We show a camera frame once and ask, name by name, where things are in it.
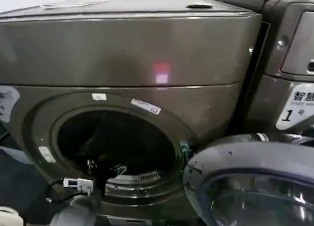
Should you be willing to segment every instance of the cable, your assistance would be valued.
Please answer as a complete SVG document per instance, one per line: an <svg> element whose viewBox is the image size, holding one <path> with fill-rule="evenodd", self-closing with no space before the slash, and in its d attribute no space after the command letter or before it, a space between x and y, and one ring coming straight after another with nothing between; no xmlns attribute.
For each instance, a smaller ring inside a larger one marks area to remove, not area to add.
<svg viewBox="0 0 314 226"><path fill-rule="evenodd" d="M54 182L52 182L51 184L49 184L47 190L46 190L46 200L48 202L51 202L51 203L61 203L61 202L64 202L64 201L67 201L75 196L79 196L79 195L83 195L83 196L87 196L87 193L81 193L81 192L78 192L78 193L74 193L74 194L71 194L71 195L68 195L62 199L59 199L59 200L53 200L50 196L50 191L52 189L52 187L56 184L60 184L60 185L63 185L63 179L58 179Z"/></svg>

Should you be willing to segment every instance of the label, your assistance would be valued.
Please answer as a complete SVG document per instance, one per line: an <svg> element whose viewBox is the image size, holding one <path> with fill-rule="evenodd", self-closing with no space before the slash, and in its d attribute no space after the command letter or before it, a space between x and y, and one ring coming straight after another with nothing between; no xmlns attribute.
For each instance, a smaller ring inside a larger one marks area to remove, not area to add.
<svg viewBox="0 0 314 226"><path fill-rule="evenodd" d="M303 83L293 88L276 123L277 129L289 129L314 116L314 84Z"/></svg>
<svg viewBox="0 0 314 226"><path fill-rule="evenodd" d="M141 100L132 99L131 103L135 106L138 106L146 111L149 111L150 113L153 113L155 115L158 115L161 112L160 107L156 107L148 102L144 102Z"/></svg>
<svg viewBox="0 0 314 226"><path fill-rule="evenodd" d="M43 156L43 158L49 162L49 163L56 163L55 158L53 157L53 155L51 154L49 148L47 147L39 147L39 152L41 153L41 155Z"/></svg>
<svg viewBox="0 0 314 226"><path fill-rule="evenodd" d="M9 122L20 93L12 86L0 86L0 120Z"/></svg>
<svg viewBox="0 0 314 226"><path fill-rule="evenodd" d="M92 97L93 97L93 100L96 100L96 101L107 100L106 94L92 94Z"/></svg>

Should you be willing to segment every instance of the washing machine door opening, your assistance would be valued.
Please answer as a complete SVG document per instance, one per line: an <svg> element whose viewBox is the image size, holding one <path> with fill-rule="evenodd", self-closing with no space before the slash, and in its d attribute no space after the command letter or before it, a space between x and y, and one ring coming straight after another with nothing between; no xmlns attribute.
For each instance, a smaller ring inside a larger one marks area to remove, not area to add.
<svg viewBox="0 0 314 226"><path fill-rule="evenodd" d="M84 174L93 175L90 160L102 168L118 166L120 175L110 179L112 183L159 180L176 161L172 142L159 128L138 116L112 110L72 116L60 126L57 145Z"/></svg>

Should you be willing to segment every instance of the front-load washing machine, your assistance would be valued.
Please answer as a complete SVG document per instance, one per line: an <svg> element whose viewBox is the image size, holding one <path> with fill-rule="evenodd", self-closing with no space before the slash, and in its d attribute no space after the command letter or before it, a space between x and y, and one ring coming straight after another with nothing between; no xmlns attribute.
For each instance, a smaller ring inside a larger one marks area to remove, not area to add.
<svg viewBox="0 0 314 226"><path fill-rule="evenodd" d="M49 182L92 178L90 158L123 162L100 214L190 219L184 157L224 135L260 23L214 0L80 0L2 13L0 119Z"/></svg>
<svg viewBox="0 0 314 226"><path fill-rule="evenodd" d="M302 133L314 124L314 0L219 0L263 15L234 131Z"/></svg>

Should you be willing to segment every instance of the number 1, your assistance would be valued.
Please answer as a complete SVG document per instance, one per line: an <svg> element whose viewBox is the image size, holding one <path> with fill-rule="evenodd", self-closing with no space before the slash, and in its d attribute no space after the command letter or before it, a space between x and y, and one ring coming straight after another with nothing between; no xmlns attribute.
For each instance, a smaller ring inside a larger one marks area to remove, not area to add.
<svg viewBox="0 0 314 226"><path fill-rule="evenodd" d="M285 119L282 119L282 121L284 121L284 122L289 122L289 121L290 121L289 118L290 118L290 116L291 116L291 114L292 114L292 111L293 111L293 110L288 110L288 111L287 111L287 112L288 112L287 117L286 117Z"/></svg>

